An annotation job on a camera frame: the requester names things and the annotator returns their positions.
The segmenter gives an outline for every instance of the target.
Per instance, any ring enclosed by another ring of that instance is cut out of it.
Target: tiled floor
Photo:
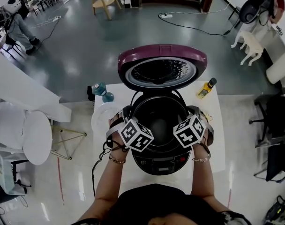
[[[225,9],[223,0],[213,0],[210,11]],[[275,88],[265,77],[263,59],[251,67],[240,62],[246,56],[239,48],[231,49],[239,27],[227,36],[210,36],[197,30],[174,26],[161,21],[162,12],[200,11],[186,6],[143,4],[142,8],[118,10],[109,6],[112,21],[102,9],[94,16],[91,0],[62,2],[45,12],[26,18],[26,24],[40,39],[47,38],[55,22],[62,18],[50,38],[32,56],[13,61],[22,71],[62,97],[62,102],[87,101],[87,86],[97,82],[120,83],[117,71],[118,55],[128,49],[150,44],[178,44],[194,47],[208,56],[208,66],[200,80],[217,79],[217,92],[223,95],[274,93]],[[225,33],[237,21],[232,8],[207,15],[173,14],[168,21],[196,27],[211,33]]]
[[[214,174],[215,193],[217,199],[228,205],[229,191],[232,188],[230,209],[244,214],[254,225],[261,224],[265,212],[273,204],[278,194],[285,195],[285,181],[282,184],[265,182],[256,179],[253,173],[259,169],[258,152],[254,148],[261,128],[249,125],[248,119],[257,117],[253,104],[253,96],[221,95],[219,101],[223,116],[226,147],[226,169]],[[34,166],[30,163],[19,165],[19,175],[26,184],[31,184],[29,195],[25,197],[28,207],[25,208],[20,198],[1,204],[6,211],[3,219],[7,224],[14,225],[68,225],[75,222],[93,202],[91,169],[95,163],[92,130],[90,126],[93,105],[91,102],[68,104],[73,108],[71,123],[61,124],[65,128],[87,132],[74,154],[72,160],[58,159],[50,155],[48,160]],[[78,140],[69,143],[75,146]],[[60,191],[58,161],[62,183]],[[101,175],[106,161],[97,167],[96,181]],[[129,174],[123,174],[121,192],[151,183],[142,178],[142,182],[131,181]],[[190,192],[191,180],[168,183],[186,193]]]

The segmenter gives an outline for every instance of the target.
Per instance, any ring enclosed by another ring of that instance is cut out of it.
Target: bottle cap
[[[208,87],[213,88],[213,86],[217,84],[217,80],[213,77],[210,79],[210,81],[208,82]]]

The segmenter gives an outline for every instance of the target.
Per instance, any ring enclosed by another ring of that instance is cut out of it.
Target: blue bottle
[[[114,95],[111,92],[107,92],[105,82],[99,82],[92,86],[92,93],[95,95],[102,96],[104,103],[112,102]]]

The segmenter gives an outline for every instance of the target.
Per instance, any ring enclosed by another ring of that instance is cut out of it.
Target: black shirt
[[[152,218],[165,217],[171,213],[186,216],[198,225],[251,225],[241,214],[215,212],[202,198],[159,184],[123,193],[102,222],[89,218],[73,225],[147,225]]]

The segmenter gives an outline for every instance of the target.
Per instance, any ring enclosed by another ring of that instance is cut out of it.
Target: person sitting
[[[14,41],[20,42],[26,48],[26,54],[30,55],[34,52],[35,47],[39,43],[37,39],[28,29],[20,14],[13,16],[12,22],[7,30],[7,34]]]
[[[119,118],[115,115],[111,125]],[[202,144],[207,146],[208,130]],[[128,150],[120,135],[112,135],[113,150],[98,183],[95,201],[73,225],[250,225],[241,214],[230,211],[214,196],[208,154],[203,146],[193,145],[195,164],[192,190],[152,184],[134,188],[119,196],[122,171]]]
[[[17,12],[22,16],[22,19],[25,19],[29,13],[29,9],[26,7],[27,0],[19,0],[19,1],[22,6]]]

